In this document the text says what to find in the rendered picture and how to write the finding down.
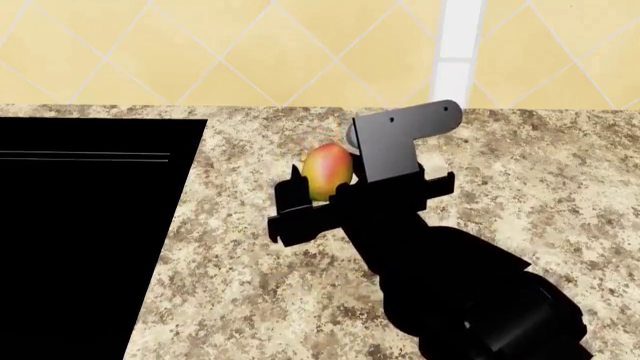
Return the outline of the yellow red mango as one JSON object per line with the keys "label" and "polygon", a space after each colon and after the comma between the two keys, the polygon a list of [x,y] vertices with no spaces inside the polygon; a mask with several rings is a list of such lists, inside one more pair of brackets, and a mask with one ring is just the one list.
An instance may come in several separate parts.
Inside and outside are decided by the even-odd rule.
{"label": "yellow red mango", "polygon": [[327,202],[339,185],[351,183],[353,159],[338,143],[326,143],[308,153],[301,173],[308,179],[311,200]]}

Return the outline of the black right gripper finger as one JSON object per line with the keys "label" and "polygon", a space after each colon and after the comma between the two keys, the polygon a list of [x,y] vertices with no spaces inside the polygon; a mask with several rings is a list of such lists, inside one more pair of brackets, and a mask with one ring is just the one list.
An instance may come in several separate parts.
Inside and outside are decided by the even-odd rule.
{"label": "black right gripper finger", "polygon": [[309,181],[296,165],[291,167],[290,178],[278,182],[274,187],[276,212],[278,215],[294,209],[312,206]]}
{"label": "black right gripper finger", "polygon": [[333,195],[333,203],[339,205],[352,205],[356,201],[356,185],[341,184]]}

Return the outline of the black glass cooktop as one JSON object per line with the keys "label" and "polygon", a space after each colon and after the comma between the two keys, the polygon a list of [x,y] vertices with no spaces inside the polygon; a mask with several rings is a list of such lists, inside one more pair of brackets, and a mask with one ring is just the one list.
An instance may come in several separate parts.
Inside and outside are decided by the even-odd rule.
{"label": "black glass cooktop", "polygon": [[0,360],[123,360],[205,127],[0,116]]}

